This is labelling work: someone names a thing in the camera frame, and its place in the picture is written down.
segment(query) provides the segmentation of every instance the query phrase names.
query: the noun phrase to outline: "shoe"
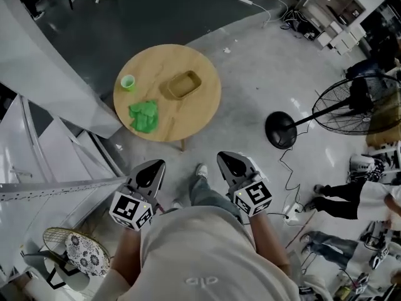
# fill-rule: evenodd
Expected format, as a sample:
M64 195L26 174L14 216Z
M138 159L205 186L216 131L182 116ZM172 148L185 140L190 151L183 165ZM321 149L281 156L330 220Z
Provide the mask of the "shoe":
M33 19L38 20L39 18L42 18L43 15L44 15L44 11L39 11L38 15L36 17L33 17Z
M196 176L203 176L207 179L207 166L205 164L199 164L195 170Z
M309 235L309 233L306 233L303 236L301 236L301 238L299 239L299 242L301 242L301 243L311 243L312 242L312 238Z
M307 244L307 245L302 249L301 254L302 254L302 255L308 256L308 255L311 254L312 252L313 252L313 251L312 251L312 243L309 243L309 244Z
M303 207L304 212L310 212L313 209L316 209L315 199L312 199L309 203L305 204L305 206Z
M321 194L321 195L324 195L323 194L323 190L325 189L325 186L324 185L321 185L321 184L316 184L315 186L313 186L313 191L316 193L316 194Z
M184 208L184 207L182 206L181 202L180 202L178 199L175 199L175 200L173 200L172 203L171 203L171 208L178 208L178 209L180 209L180 208Z

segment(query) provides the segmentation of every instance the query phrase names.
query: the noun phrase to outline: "chair leg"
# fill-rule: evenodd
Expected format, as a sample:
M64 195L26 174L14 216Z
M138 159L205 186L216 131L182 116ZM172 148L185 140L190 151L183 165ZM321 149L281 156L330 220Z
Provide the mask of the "chair leg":
M74 10L74 8L73 8L73 0L68 0L68 2L70 3L71 10Z

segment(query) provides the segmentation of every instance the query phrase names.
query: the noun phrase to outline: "gray floor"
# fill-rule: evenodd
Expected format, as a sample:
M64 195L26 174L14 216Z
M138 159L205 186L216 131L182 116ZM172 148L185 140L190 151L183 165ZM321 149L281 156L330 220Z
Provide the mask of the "gray floor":
M266 9L277 0L253 0ZM284 0L288 4L294 0ZM122 66L153 45L190 41L261 10L237 0L51 0L37 21L62 57L101 98Z

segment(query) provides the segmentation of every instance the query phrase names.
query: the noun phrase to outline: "round wooden table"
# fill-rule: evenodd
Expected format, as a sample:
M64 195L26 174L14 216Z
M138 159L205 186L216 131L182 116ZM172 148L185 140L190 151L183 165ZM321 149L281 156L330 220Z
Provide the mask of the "round wooden table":
M174 100L164 92L163 86L173 77L194 71L202 80L200 87L182 100ZM125 91L120 80L125 75L135 77L135 90ZM204 55L180 45L160 45L141 51L129 60L118 74L114 85L114 106L118 117L131 132L141 138L157 142L185 139L200 131L215 114L221 97L221 84L217 70ZM159 125L149 134L130 126L128 106L156 100Z

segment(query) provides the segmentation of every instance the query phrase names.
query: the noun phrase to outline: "green rag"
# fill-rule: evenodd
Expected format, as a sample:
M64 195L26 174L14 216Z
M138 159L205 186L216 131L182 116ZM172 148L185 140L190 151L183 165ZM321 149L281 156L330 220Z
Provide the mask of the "green rag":
M159 114L155 100L135 103L129 107L130 117L133 118L131 127L139 132L149 134L153 132L159 122Z

